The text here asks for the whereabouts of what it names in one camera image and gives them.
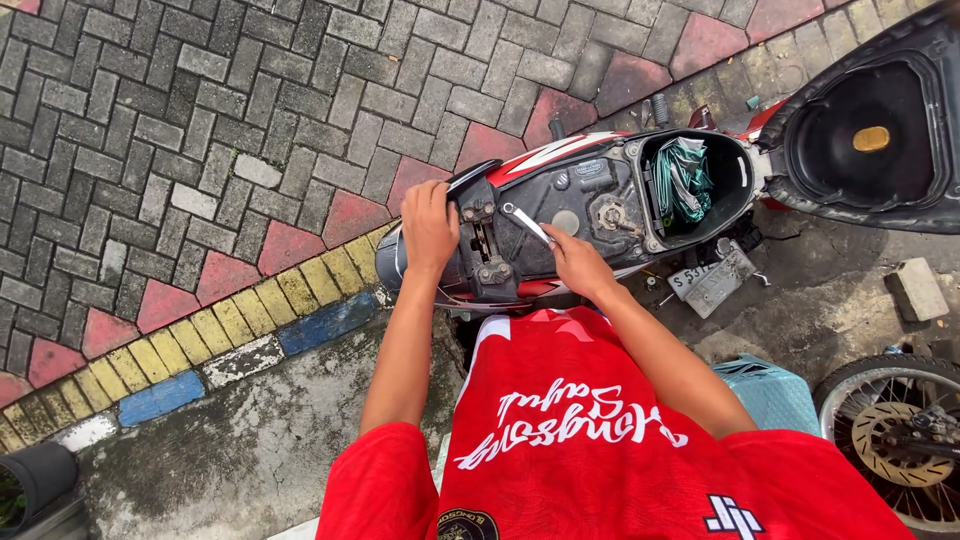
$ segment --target spoked wheel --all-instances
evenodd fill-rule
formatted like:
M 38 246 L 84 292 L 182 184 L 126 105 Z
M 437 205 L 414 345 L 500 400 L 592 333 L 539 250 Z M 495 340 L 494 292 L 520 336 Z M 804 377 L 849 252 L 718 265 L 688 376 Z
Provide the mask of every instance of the spoked wheel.
M 960 371 L 953 364 L 903 354 L 861 358 L 833 372 L 813 398 L 827 439 L 908 527 L 924 538 L 956 538 L 960 464 L 897 446 L 904 436 L 920 435 L 906 424 L 914 414 L 931 405 L 954 415 L 960 410 Z

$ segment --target red shirt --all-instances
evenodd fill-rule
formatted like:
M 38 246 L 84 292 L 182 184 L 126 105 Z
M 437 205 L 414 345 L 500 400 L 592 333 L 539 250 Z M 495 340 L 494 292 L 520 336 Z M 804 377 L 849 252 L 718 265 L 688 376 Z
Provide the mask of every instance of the red shirt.
M 719 441 L 657 403 L 595 311 L 492 317 L 438 496 L 426 444 L 381 426 L 333 463 L 318 540 L 912 539 L 828 441 Z

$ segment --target brake disc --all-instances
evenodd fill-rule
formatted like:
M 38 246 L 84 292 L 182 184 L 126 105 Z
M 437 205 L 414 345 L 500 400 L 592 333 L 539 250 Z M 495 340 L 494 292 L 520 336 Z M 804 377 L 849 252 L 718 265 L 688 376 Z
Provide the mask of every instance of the brake disc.
M 871 471 L 899 485 L 927 487 L 953 472 L 953 459 L 928 455 L 923 462 L 906 461 L 879 448 L 879 442 L 891 435 L 890 428 L 899 426 L 920 412 L 913 405 L 885 402 L 867 407 L 853 420 L 851 436 L 856 453 Z

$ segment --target ring spanner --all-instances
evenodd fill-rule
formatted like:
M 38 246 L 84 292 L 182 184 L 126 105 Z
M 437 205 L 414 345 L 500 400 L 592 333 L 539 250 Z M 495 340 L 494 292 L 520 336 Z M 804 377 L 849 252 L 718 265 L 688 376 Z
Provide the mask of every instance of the ring spanner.
M 540 225 L 537 225 L 536 221 L 530 219 L 530 216 L 527 215 L 526 212 L 517 208 L 516 205 L 514 205 L 513 203 L 505 203 L 503 205 L 503 213 L 510 214 L 516 217 L 516 219 L 520 220 L 520 223 L 522 223 L 524 227 L 529 229 L 530 232 L 533 233 L 534 236 L 539 238 L 544 244 L 549 245 L 550 242 L 553 241 L 553 238 L 547 235 L 547 233 L 543 231 Z

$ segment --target curb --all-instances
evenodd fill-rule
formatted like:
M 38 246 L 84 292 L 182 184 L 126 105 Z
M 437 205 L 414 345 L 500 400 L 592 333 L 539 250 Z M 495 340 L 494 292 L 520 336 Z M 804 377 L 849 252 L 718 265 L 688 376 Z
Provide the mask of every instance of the curb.
M 0 450 L 51 438 L 78 452 L 371 321 L 387 302 L 375 287 L 375 246 L 393 225 L 235 292 L 20 398 L 0 415 Z

